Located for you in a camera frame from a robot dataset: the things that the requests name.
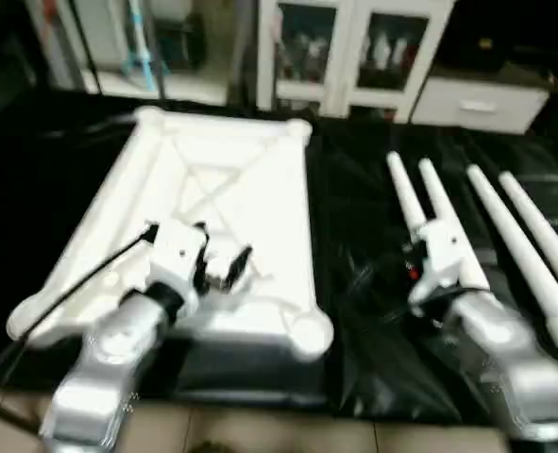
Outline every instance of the white plastic frame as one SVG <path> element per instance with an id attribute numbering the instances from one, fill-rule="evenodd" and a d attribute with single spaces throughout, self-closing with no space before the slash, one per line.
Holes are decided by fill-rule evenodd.
<path id="1" fill-rule="evenodd" d="M 210 248 L 250 243 L 253 254 L 235 294 L 211 292 L 178 336 L 287 343 L 302 360 L 330 346 L 333 328 L 315 303 L 304 150 L 311 127 L 300 120 L 228 119 L 156 108 L 138 124 L 42 289 L 8 319 L 17 339 L 79 278 L 137 237 L 146 222 L 204 221 Z M 52 312 L 30 336 L 47 347 L 80 334 L 112 311 L 125 291 L 143 288 L 150 245 L 141 243 Z"/>

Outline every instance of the white rod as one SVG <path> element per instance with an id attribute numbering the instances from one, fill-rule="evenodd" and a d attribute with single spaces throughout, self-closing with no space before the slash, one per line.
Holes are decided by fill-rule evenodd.
<path id="1" fill-rule="evenodd" d="M 514 216 L 507 210 L 493 186 L 488 182 L 480 167 L 471 165 L 467 169 L 467 175 L 533 291 L 534 297 L 548 318 L 548 330 L 558 346 L 558 282 L 522 228 L 517 224 Z"/>
<path id="2" fill-rule="evenodd" d="M 447 191 L 445 191 L 440 176 L 436 173 L 431 160 L 422 159 L 419 162 L 419 170 L 421 171 L 421 177 L 426 185 L 426 190 L 430 196 L 431 206 L 436 213 L 436 217 L 451 221 L 453 227 L 456 228 L 456 235 L 459 238 L 460 244 L 464 248 L 465 257 L 461 263 L 459 282 L 462 286 L 468 288 L 489 289 L 490 285 L 488 284 L 488 279 L 486 279 L 486 274 L 478 262 L 478 257 L 476 257 L 474 248 L 465 234 L 464 227 L 461 225 L 455 208 L 453 208 L 450 203 Z"/>
<path id="3" fill-rule="evenodd" d="M 400 155 L 396 151 L 391 151 L 388 153 L 387 162 L 390 168 L 390 175 L 392 175 L 392 180 L 394 181 L 394 187 L 396 187 L 404 221 L 409 231 L 414 232 L 427 222 L 426 214 L 423 212 L 423 208 L 421 208 Z"/>
<path id="4" fill-rule="evenodd" d="M 499 181 L 558 276 L 558 235 L 514 175 L 502 173 Z"/>

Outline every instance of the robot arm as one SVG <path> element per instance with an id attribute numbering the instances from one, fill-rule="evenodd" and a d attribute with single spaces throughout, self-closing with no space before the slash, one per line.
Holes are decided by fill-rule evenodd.
<path id="1" fill-rule="evenodd" d="M 229 290 L 235 269 L 238 274 L 245 267 L 239 256 L 228 269 L 229 281 L 207 276 L 209 238 L 202 225 L 168 220 L 155 236 L 146 290 L 126 294 L 117 310 L 85 332 L 77 363 L 43 418 L 47 451 L 112 451 L 140 379 L 171 326 L 196 311 L 207 280 Z"/>
<path id="2" fill-rule="evenodd" d="M 414 251 L 407 266 L 422 272 L 409 297 L 413 314 L 440 326 L 441 338 L 452 350 L 460 373 L 510 439 L 558 441 L 558 361 L 540 347 L 519 313 L 488 291 L 485 276 L 469 272 L 477 268 L 481 273 L 482 268 L 477 262 L 470 265 L 476 259 L 473 249 L 437 175 L 433 186 L 439 187 L 429 186 L 428 192 L 432 205 L 441 207 L 443 215 L 438 212 L 440 218 L 420 225 L 425 215 L 396 153 L 388 157 L 388 163 L 405 219 L 415 219 L 415 223 L 407 221 L 412 233 L 408 249 Z M 460 284 L 474 282 L 477 288 L 460 288 L 450 300 L 434 297 L 456 288 L 458 280 Z M 441 304 L 439 310 L 433 304 Z"/>

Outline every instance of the black cloth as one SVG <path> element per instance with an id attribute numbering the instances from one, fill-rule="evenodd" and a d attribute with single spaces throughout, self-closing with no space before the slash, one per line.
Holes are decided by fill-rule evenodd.
<path id="1" fill-rule="evenodd" d="M 11 310 L 37 292 L 132 129 L 122 123 L 144 101 L 56 92 L 27 96 L 0 116 L 0 349 Z M 285 119 L 279 114 L 170 102 L 168 109 Z M 426 213 L 416 163 L 430 157 L 499 299 L 533 323 L 558 358 L 524 279 L 465 179 L 479 163 L 497 187 L 511 170 L 558 231 L 557 125 L 532 136 L 459 128 L 307 118 L 307 168 L 318 304 L 335 325 L 330 353 L 299 363 L 274 346 L 165 344 L 141 394 L 349 417 L 485 424 L 488 417 L 443 360 L 434 333 L 409 318 L 386 323 L 406 304 L 401 245 L 407 239 L 385 155 L 403 157 Z M 27 351 L 8 385 L 52 391 L 79 341 Z"/>

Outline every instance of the black cover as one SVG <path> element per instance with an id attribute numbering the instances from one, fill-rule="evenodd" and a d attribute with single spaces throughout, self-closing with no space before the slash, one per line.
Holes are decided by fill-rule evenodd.
<path id="1" fill-rule="evenodd" d="M 142 101 L 54 93 L 25 98 L 0 117 L 0 349 L 13 307 L 36 292 L 56 262 L 131 130 L 118 124 Z M 34 106 L 37 114 L 31 114 Z M 173 103 L 171 109 L 231 116 L 277 115 Z M 101 125 L 103 120 L 109 124 Z M 143 395 L 332 411 L 350 417 L 446 424 L 488 422 L 457 373 L 439 358 L 433 333 L 401 309 L 409 282 L 400 246 L 407 233 L 385 154 L 403 157 L 426 212 L 416 163 L 432 158 L 499 299 L 545 334 L 537 305 L 464 176 L 481 165 L 518 176 L 558 229 L 558 122 L 539 135 L 511 137 L 463 129 L 316 120 L 308 149 L 317 300 L 336 338 L 322 361 L 301 364 L 270 346 L 167 343 Z M 9 385 L 52 391 L 79 341 L 29 351 Z"/>

